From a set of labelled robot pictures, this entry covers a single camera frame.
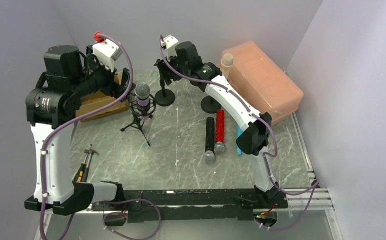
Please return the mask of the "brown cardboard box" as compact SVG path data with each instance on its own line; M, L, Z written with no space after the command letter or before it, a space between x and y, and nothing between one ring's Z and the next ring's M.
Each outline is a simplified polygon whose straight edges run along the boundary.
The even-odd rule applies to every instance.
M80 108L76 111L75 116L79 117L83 114L89 113L93 110L99 109L111 102L113 102L115 98L106 96L102 92L98 91L92 95L86 96L81 99L81 106ZM110 115L118 114L121 112L124 112L129 109L129 104L127 101L124 102L118 102L115 105L102 110L98 113L92 114L86 118L81 119L81 122L88 122L100 118L104 118Z

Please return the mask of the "purple glitter microphone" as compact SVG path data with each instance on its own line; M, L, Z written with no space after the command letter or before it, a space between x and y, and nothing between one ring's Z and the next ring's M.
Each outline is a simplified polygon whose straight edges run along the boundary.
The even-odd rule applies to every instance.
M142 120L149 118L148 111L150 110L150 87L148 84L138 83L134 89L136 96L137 110Z

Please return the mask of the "pink peach microphone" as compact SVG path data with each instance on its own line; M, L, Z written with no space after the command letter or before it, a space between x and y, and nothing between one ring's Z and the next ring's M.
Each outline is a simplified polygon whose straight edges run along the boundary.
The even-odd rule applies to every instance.
M234 64L234 56L230 53L225 53L220 60L220 70L222 75L228 80L229 72Z

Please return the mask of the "black round-base clip stand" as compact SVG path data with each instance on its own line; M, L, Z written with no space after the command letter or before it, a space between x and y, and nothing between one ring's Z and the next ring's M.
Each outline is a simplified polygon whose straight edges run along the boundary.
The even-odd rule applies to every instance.
M221 105L211 96L206 96L201 100L201 109L208 114L215 114Z

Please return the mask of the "black tripod shock-mount stand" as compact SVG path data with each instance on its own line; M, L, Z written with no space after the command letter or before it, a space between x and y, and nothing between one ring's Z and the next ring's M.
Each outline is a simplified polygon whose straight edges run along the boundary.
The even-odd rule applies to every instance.
M139 130L142 135L145 138L146 143L150 147L151 144L149 140L147 139L144 131L143 131L143 125L146 120L152 119L153 118L153 113L156 110L156 101L155 97L152 94L149 94L148 96L149 104L147 106L141 106L137 102L137 97L135 94L131 93L129 97L127 98L128 103L129 103L129 109L131 111L131 115L133 117L133 120L130 124L128 124L125 127L122 127L120 129L121 132L127 130L129 127L132 127L134 129Z

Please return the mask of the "red glitter microphone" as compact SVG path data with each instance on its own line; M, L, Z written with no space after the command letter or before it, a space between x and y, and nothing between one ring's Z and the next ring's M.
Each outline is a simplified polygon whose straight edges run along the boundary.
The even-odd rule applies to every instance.
M216 122L215 122L214 150L216 154L222 154L225 151L224 127L225 127L225 112L222 109L218 109L216 111Z

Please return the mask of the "black glitter microphone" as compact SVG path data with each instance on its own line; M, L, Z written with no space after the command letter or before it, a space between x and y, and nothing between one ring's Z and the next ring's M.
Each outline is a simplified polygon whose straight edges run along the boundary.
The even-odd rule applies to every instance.
M203 159L207 164L211 164L215 161L214 144L215 144L215 119L213 117L207 117L206 131L205 131L205 152L203 155Z

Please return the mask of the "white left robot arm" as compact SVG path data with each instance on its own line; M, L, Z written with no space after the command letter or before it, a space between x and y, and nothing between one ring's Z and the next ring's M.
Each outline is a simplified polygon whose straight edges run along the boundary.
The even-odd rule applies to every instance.
M67 216L97 202L120 203L118 182L79 182L69 171L70 147L80 117L81 101L96 92L126 99L133 87L132 66L123 70L122 84L115 81L115 61L126 56L118 43L96 43L81 52L74 45L50 47L43 56L45 71L25 99L27 121L35 144L36 184L24 201L26 210L50 209Z

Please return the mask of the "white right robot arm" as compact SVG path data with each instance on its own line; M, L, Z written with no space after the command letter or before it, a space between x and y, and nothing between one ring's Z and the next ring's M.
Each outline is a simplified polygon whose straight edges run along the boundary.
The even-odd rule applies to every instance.
M269 155L269 137L273 135L270 114L260 113L249 105L230 85L219 67L212 62L203 62L192 42L160 39L159 51L162 58L156 66L167 84L180 79L189 80L235 120L242 130L236 144L249 156L256 192L267 200L273 198L276 184L271 178L268 163L264 162L264 157Z

